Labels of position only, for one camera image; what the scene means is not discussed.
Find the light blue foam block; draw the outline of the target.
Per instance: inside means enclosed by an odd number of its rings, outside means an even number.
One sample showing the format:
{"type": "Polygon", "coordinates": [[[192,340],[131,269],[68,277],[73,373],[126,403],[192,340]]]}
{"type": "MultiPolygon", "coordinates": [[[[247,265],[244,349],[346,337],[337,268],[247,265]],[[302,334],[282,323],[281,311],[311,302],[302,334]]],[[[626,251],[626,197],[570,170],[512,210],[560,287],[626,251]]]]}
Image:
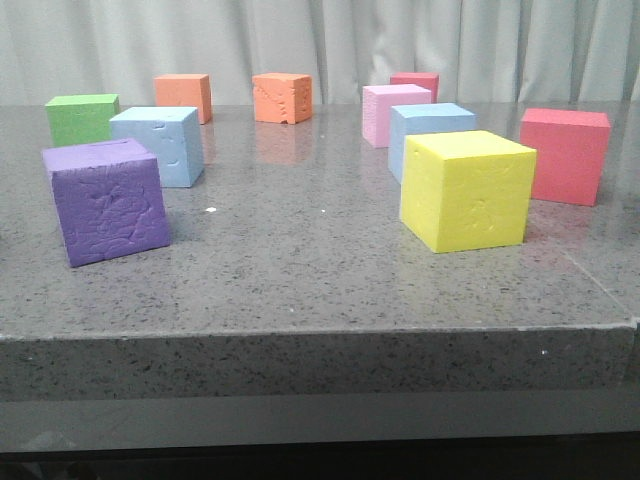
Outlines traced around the light blue foam block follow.
{"type": "Polygon", "coordinates": [[[134,138],[156,155],[163,187],[192,187],[203,172],[196,107],[131,107],[112,117],[109,125],[113,139],[134,138]]]}

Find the yellow foam block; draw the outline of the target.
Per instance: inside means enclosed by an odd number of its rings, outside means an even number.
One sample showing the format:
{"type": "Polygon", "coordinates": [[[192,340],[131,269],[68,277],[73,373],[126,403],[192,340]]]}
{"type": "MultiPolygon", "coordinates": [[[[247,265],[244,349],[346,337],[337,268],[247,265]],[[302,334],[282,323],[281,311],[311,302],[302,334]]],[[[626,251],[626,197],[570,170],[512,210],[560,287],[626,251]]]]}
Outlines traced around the yellow foam block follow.
{"type": "Polygon", "coordinates": [[[408,135],[400,219],[435,253],[519,245],[536,161],[485,130],[408,135]]]}

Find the dented orange foam block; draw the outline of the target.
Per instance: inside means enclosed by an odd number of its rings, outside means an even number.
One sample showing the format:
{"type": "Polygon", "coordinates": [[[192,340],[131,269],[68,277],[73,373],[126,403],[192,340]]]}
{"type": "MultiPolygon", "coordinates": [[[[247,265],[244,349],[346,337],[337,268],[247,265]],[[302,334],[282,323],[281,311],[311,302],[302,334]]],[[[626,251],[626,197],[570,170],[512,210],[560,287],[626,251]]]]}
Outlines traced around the dented orange foam block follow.
{"type": "Polygon", "coordinates": [[[254,118],[296,124],[313,115],[313,83],[308,74],[263,73],[252,77],[254,118]]]}

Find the pink foam block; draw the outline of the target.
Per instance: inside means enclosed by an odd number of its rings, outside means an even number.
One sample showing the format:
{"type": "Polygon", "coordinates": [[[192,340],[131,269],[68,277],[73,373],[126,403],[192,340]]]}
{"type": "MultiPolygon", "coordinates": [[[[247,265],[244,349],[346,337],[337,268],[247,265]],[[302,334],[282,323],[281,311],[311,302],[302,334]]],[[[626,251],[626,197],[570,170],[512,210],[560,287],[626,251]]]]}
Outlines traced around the pink foam block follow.
{"type": "Polygon", "coordinates": [[[415,84],[364,86],[362,89],[362,136],[374,148],[390,142],[391,107],[428,104],[430,90],[415,84]]]}

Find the small far red block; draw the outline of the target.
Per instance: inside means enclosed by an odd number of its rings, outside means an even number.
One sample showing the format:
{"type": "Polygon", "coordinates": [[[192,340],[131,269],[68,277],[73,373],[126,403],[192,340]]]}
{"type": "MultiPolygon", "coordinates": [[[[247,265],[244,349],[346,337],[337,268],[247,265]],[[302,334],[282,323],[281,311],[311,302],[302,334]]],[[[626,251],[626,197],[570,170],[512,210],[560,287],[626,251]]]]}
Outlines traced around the small far red block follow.
{"type": "Polygon", "coordinates": [[[438,102],[440,75],[434,72],[397,72],[390,76],[391,84],[415,84],[431,92],[431,102],[438,102]]]}

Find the smooth orange foam block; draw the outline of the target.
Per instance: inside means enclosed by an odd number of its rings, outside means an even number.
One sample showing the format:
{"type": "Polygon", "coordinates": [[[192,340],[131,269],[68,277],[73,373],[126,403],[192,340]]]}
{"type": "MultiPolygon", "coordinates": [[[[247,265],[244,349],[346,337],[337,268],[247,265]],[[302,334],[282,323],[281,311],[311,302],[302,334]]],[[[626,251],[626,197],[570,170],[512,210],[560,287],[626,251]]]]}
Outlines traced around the smooth orange foam block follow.
{"type": "Polygon", "coordinates": [[[164,74],[153,79],[157,106],[189,106],[198,112],[204,125],[212,117],[212,98],[208,74],[164,74]]]}

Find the purple foam block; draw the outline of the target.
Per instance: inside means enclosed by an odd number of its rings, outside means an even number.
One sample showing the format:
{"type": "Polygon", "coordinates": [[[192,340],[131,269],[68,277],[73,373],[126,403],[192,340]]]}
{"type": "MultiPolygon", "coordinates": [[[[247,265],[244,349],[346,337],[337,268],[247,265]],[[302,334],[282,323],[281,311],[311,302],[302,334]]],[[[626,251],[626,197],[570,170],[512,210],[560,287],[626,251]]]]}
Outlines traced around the purple foam block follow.
{"type": "Polygon", "coordinates": [[[42,161],[72,267],[171,243],[157,158],[136,140],[49,148],[42,161]]]}

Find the grey curtain backdrop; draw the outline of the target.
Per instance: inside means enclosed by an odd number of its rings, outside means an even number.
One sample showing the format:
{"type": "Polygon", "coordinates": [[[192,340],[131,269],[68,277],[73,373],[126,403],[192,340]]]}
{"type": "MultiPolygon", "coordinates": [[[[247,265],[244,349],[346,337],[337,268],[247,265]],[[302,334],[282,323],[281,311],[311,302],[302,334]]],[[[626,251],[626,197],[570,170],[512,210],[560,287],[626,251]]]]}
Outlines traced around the grey curtain backdrop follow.
{"type": "Polygon", "coordinates": [[[309,74],[318,103],[355,103],[393,73],[435,72],[462,102],[637,100],[635,1],[5,1],[1,101],[117,93],[205,73],[218,104],[251,78],[309,74]]]}

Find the large red foam block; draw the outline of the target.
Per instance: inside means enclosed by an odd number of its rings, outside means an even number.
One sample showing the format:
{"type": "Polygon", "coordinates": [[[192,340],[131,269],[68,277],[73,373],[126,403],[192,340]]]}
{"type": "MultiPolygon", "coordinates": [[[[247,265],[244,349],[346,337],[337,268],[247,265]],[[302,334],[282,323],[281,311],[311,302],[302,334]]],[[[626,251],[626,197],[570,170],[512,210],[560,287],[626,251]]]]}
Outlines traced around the large red foam block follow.
{"type": "Polygon", "coordinates": [[[520,142],[537,151],[532,197],[593,206],[611,125],[603,112],[528,108],[520,142]]]}

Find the green foam block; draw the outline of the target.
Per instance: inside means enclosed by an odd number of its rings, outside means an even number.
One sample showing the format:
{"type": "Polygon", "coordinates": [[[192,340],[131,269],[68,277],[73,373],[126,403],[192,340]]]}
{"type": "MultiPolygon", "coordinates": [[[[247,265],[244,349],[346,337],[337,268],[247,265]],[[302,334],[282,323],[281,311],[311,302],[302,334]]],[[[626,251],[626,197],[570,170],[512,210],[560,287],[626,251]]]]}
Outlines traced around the green foam block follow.
{"type": "Polygon", "coordinates": [[[120,112],[118,94],[56,96],[45,104],[55,147],[111,138],[110,119],[120,112]]]}

